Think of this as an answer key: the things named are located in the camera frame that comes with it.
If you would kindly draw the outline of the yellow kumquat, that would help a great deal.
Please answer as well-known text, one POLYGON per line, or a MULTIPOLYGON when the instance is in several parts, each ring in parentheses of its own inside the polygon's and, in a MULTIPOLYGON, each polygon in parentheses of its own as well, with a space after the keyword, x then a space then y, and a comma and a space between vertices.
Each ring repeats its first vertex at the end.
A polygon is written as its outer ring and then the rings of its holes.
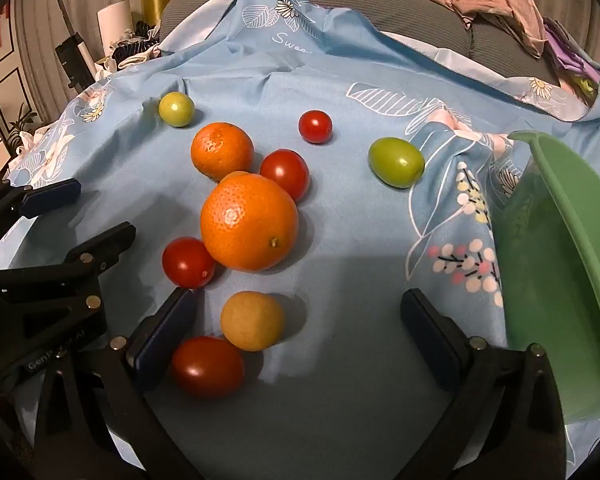
POLYGON ((236 292, 224 304, 220 325, 224 337, 240 350, 258 352, 277 344, 285 331, 285 312, 262 292, 236 292))

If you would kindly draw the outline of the large orange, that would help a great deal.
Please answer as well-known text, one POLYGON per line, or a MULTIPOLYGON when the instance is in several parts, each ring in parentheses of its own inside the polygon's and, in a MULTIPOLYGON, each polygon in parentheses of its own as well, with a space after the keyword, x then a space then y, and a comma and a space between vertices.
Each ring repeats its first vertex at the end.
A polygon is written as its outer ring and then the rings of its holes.
POLYGON ((227 268, 259 272, 283 261, 296 244, 298 209, 278 184, 260 174, 230 174, 209 194, 200 234, 227 268))

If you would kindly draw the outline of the small orange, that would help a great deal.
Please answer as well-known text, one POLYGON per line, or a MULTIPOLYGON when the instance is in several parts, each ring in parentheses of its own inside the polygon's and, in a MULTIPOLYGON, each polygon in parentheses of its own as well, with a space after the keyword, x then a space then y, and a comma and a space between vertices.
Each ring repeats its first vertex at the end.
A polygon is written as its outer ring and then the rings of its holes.
POLYGON ((250 136, 228 122, 212 122, 204 126, 196 133, 190 147, 194 167, 216 182, 234 171, 248 171, 253 155, 250 136))

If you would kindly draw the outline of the small yellow-green fruit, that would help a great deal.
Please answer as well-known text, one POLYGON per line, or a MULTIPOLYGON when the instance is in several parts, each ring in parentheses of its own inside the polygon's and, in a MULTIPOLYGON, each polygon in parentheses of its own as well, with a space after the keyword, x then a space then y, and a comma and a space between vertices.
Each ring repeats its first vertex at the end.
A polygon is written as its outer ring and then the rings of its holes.
POLYGON ((182 92, 169 92, 159 102, 160 118, 175 128, 188 126, 195 115, 195 103, 182 92))

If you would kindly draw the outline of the large red tomato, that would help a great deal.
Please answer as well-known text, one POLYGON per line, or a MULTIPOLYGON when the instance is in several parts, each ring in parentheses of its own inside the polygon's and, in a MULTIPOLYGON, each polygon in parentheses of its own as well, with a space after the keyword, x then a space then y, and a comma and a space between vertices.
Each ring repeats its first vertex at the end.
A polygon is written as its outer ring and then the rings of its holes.
POLYGON ((308 192, 310 186, 309 167, 295 151, 281 148, 262 160, 260 175, 277 183, 296 202, 308 192))

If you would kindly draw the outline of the small red cherry tomato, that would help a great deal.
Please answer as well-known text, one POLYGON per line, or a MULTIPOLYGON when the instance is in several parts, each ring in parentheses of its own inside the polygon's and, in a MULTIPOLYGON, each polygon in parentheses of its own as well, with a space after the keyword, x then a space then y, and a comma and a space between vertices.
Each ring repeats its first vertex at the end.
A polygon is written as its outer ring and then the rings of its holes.
POLYGON ((308 110, 301 115, 300 136, 312 144, 324 144, 332 138, 332 118, 321 110, 308 110))

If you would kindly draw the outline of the large green fruit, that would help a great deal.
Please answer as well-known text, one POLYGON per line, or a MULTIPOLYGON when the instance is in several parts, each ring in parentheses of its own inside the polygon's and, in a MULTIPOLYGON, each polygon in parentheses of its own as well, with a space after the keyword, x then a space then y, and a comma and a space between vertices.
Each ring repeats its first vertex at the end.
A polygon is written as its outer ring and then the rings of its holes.
POLYGON ((418 148, 390 136, 377 139, 370 146, 367 158, 375 176, 393 188, 410 188, 425 170, 425 159, 418 148))

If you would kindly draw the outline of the potted plant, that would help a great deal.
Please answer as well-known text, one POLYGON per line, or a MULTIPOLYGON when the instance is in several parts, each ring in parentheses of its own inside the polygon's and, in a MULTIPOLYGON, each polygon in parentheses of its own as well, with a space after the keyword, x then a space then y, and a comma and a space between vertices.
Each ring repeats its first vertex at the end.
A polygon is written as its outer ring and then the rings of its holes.
POLYGON ((20 133, 27 132, 27 128, 35 123, 38 113, 32 110, 29 104, 22 102, 19 107, 18 117, 10 123, 10 130, 6 136, 6 145, 9 151, 15 155, 20 148, 23 148, 23 140, 20 133))

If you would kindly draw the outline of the stick vacuum cleaner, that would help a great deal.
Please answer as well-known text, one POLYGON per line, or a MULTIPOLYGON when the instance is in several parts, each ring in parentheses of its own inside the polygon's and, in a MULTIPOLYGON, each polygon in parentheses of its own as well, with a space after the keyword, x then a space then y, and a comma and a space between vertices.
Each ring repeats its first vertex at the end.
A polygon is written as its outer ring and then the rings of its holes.
POLYGON ((60 65, 69 79, 69 87, 81 93, 95 82, 96 67, 88 47, 73 28, 64 0, 56 0, 69 37, 55 48, 60 65))

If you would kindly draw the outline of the green plastic bowl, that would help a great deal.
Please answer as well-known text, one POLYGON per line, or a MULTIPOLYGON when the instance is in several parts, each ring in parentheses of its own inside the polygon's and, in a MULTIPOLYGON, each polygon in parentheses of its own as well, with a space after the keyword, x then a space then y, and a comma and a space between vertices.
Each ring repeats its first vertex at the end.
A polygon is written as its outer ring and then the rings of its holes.
POLYGON ((565 422, 600 416, 600 176, 567 144, 518 131, 531 156, 494 221, 507 342, 540 344, 565 422))

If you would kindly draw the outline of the white paper roll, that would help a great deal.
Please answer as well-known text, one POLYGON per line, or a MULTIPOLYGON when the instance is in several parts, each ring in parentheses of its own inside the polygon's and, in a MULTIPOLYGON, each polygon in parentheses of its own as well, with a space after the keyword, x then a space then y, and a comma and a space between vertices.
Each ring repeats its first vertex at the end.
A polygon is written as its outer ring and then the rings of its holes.
POLYGON ((126 32, 134 29, 130 0, 111 3, 97 12, 102 52, 105 56, 114 52, 114 45, 126 32))

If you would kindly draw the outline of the blue floral cloth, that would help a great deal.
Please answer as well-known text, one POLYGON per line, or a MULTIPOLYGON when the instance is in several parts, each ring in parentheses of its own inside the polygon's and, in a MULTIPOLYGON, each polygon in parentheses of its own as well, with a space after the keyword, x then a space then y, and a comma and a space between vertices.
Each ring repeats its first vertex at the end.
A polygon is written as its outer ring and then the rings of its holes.
POLYGON ((166 55, 96 84, 71 102, 12 172, 38 186, 68 177, 79 203, 21 221, 0 243, 0 269, 52 263, 73 240, 118 221, 137 227, 129 255, 105 278, 107 320, 130 327, 168 289, 159 252, 198 232, 211 181, 187 151, 193 130, 161 122, 158 99, 189 94, 198 122, 243 128, 258 153, 292 148, 309 165, 292 254, 260 275, 230 272, 208 293, 201 322, 215 332, 222 301, 241 287, 297 301, 294 334, 265 352, 235 399, 150 397, 169 434, 211 479, 385 479, 422 442, 442 392, 398 321, 398 299, 420 287, 434 304, 496 342, 505 339, 489 223, 529 150, 509 133, 557 136, 600 174, 600 95, 509 78, 420 42, 387 36, 353 10, 309 0, 214 0, 172 32, 166 55), (332 118, 324 144, 300 136, 308 110, 332 118), (414 145, 425 170, 410 188, 375 176, 380 138, 414 145))

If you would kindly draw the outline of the purple clothes pile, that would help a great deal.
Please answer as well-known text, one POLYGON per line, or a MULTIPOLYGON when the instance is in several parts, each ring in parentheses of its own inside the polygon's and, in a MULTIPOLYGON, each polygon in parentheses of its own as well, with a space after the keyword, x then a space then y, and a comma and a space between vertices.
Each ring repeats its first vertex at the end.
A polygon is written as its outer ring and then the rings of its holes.
POLYGON ((558 75, 560 85, 570 89, 586 105, 592 106, 600 86, 600 68, 580 48, 562 24, 544 18, 545 50, 558 75))

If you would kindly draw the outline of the grey sofa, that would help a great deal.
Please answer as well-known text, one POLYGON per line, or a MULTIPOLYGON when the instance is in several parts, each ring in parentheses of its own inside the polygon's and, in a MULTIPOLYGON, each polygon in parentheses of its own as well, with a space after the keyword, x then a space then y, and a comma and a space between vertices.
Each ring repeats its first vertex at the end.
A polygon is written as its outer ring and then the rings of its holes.
POLYGON ((504 77, 534 77, 559 84, 547 55, 534 58, 508 32, 477 16, 470 27, 429 0, 310 0, 323 8, 357 10, 382 32, 450 49, 504 77))

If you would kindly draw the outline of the pink clothes pile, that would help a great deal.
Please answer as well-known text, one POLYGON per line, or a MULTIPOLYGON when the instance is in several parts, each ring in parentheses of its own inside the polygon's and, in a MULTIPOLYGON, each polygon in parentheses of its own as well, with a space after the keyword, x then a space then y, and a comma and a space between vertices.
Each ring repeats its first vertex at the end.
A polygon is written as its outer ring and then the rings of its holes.
POLYGON ((471 29, 478 16, 514 37, 532 58, 543 55, 546 32, 534 0, 429 0, 454 12, 471 29))

